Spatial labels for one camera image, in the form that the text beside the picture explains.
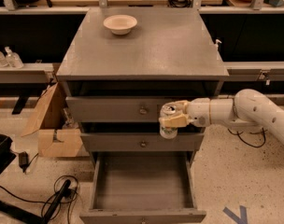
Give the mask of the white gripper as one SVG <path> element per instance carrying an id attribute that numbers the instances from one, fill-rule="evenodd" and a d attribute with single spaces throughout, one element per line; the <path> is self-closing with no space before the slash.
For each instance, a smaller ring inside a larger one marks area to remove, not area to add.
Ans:
<path id="1" fill-rule="evenodd" d="M 179 114 L 175 116 L 161 117 L 159 122 L 163 127 L 167 128 L 181 128 L 190 124 L 196 127 L 207 127 L 210 125 L 209 110 L 210 99 L 209 98 L 197 98 L 192 101 L 181 100 L 168 103 L 166 105 L 166 111 L 168 114 L 175 114 L 177 112 L 187 114 Z"/>

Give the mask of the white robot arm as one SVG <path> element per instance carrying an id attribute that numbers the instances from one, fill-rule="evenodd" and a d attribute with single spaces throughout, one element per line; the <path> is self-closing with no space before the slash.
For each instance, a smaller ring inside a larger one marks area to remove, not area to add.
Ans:
<path id="1" fill-rule="evenodd" d="M 237 132 L 269 131 L 284 145 L 284 110 L 264 94 L 244 89 L 234 98 L 197 98 L 164 104 L 160 111 L 160 135 L 173 139 L 178 128 L 222 125 Z"/>

